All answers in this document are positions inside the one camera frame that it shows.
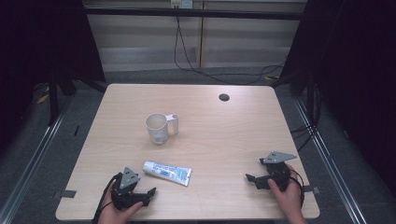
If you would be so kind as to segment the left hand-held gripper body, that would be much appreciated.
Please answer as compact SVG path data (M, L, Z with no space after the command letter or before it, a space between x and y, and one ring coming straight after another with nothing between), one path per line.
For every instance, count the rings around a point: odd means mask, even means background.
M111 188L111 198L118 210L130 208L139 201L143 201L134 196L134 188L139 180L138 174L129 167L125 167L122 173L116 175L115 183Z

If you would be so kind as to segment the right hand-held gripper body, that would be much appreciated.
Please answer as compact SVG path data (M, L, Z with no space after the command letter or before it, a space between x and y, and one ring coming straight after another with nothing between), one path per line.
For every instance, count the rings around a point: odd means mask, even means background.
M290 169L286 161L292 159L292 154L278 151L272 151L267 157L260 158L260 163L266 168L269 179L273 179L281 191L285 191L288 187Z

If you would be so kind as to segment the white blue toothpaste tube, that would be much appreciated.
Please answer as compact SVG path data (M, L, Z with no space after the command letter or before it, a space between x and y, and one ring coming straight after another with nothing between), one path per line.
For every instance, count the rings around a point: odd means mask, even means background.
M192 169L154 161L146 161L143 165L143 171L146 174L154 175L187 187L190 182Z

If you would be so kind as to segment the white cup with handle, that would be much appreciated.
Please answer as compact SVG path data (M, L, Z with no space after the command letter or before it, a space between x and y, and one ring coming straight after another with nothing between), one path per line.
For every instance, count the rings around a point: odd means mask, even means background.
M149 139L156 145L164 144L169 139L168 123L172 123L173 134L178 134L178 115L154 113L146 118L145 125Z

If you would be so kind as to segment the person's left hand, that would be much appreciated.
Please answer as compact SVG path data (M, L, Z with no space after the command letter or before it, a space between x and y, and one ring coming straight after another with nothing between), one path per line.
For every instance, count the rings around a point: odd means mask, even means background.
M127 224L130 217L132 217L140 208L141 203L136 203L130 208L120 211L112 202L111 189L108 189L105 198L100 205L100 215L97 224Z

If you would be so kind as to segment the person's right hand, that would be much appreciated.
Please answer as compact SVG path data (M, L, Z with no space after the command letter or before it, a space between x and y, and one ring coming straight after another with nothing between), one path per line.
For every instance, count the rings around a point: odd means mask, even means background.
M269 179L268 184L276 198L280 210L287 219L288 217L304 217L301 207L302 192L299 184L296 182L297 174L290 165L288 165L288 167L290 169L290 182L285 191L281 191L273 179Z

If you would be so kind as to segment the black metal stand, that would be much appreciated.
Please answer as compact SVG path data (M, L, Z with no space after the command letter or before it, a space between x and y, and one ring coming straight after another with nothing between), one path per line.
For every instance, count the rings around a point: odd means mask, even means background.
M49 110L49 126L52 126L59 116L58 86L53 73L49 74Z

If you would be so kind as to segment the black curtain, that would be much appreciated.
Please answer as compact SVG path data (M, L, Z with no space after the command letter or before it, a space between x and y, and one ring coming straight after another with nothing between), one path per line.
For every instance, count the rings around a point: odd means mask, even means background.
M83 0L0 0L0 157L21 128L34 86L106 80Z
M313 80L396 197L396 0L306 0L280 77Z

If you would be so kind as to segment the black horizontal bar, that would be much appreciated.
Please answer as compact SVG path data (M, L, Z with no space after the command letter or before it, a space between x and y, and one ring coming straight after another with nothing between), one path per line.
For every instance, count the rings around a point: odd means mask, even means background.
M207 9L84 7L83 11L86 14L123 15L123 16L198 17L198 18L258 19L258 20L283 20L283 21L300 21L307 18L307 16L303 13L207 10Z

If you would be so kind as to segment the metal floor rail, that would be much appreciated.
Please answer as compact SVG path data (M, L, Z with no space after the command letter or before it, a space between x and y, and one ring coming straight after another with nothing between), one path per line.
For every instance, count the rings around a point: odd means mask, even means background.
M304 127L308 130L310 138L312 139L353 224L369 224L355 197L351 193L351 190L347 186L345 179L342 177L338 166L332 158L332 154L327 148L319 131L315 129L310 122L307 115L307 109L303 101L300 99L294 99L294 103L296 104L299 114L304 122Z
M70 106L69 102L66 102L60 112L60 114L55 118L53 123L46 129L43 137L41 138L39 145L35 149L35 153L32 159L29 160L26 168L21 174L20 178L14 189L11 191L9 197L7 198L4 206L0 209L0 224L11 224L21 202L31 185L33 178L35 177L38 166L44 159L50 144L58 132L63 119L64 113Z

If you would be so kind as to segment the white wall socket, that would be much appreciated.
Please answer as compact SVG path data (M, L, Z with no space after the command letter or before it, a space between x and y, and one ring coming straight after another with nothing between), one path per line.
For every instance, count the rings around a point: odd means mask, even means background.
M192 0L170 0L171 8L193 9Z

